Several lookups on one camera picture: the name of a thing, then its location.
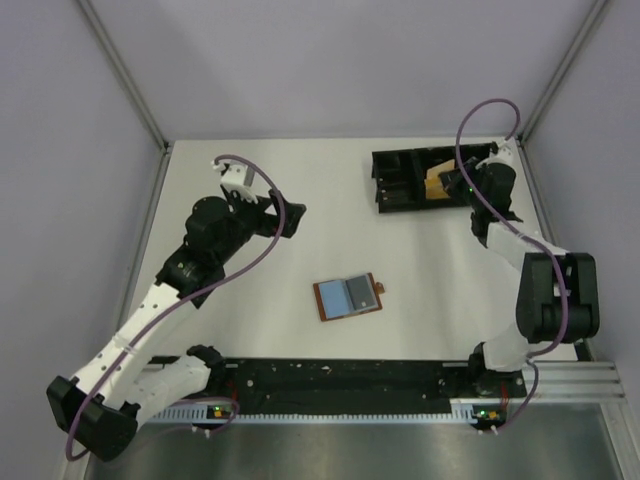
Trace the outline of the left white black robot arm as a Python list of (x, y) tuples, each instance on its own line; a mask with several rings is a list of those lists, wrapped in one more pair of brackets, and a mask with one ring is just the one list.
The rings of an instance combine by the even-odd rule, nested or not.
[(224, 266), (239, 249), (254, 236), (273, 243), (292, 237), (305, 212), (305, 205), (286, 201), (277, 190), (254, 202), (226, 192), (194, 204), (182, 244), (131, 317), (91, 361), (71, 378), (56, 377), (46, 390), (55, 421), (67, 434), (68, 461), (82, 457), (76, 444), (102, 461), (114, 460), (148, 420), (205, 389), (222, 361), (212, 347), (193, 346), (167, 370), (141, 373), (213, 290), (238, 278)]

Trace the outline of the grey credit card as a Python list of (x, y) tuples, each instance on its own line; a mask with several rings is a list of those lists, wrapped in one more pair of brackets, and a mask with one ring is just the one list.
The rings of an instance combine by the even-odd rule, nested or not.
[(345, 285), (354, 311), (365, 311), (377, 306), (375, 292), (368, 275), (347, 279)]

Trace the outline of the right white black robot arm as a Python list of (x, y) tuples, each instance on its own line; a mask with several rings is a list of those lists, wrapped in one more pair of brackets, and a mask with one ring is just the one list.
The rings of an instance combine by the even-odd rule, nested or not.
[(425, 179), (446, 197), (471, 207), (471, 233), (520, 276), (515, 318), (498, 335), (474, 347), (466, 367), (446, 392), (492, 396), (526, 362), (561, 344), (593, 337), (599, 330), (596, 263), (593, 256), (555, 246), (525, 230), (511, 209), (516, 172), (500, 158), (446, 160)]

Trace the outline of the yellow credit card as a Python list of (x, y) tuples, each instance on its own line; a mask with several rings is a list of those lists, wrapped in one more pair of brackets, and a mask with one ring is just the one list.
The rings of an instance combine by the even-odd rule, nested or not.
[(443, 186), (440, 175), (453, 170), (455, 167), (455, 160), (450, 159), (428, 169), (425, 175), (425, 189), (427, 191), (442, 191)]

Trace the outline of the brown leather card holder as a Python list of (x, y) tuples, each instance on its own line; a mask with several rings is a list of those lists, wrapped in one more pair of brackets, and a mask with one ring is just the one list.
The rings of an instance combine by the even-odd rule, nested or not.
[(385, 286), (368, 272), (314, 283), (313, 293), (320, 321), (329, 322), (382, 310)]

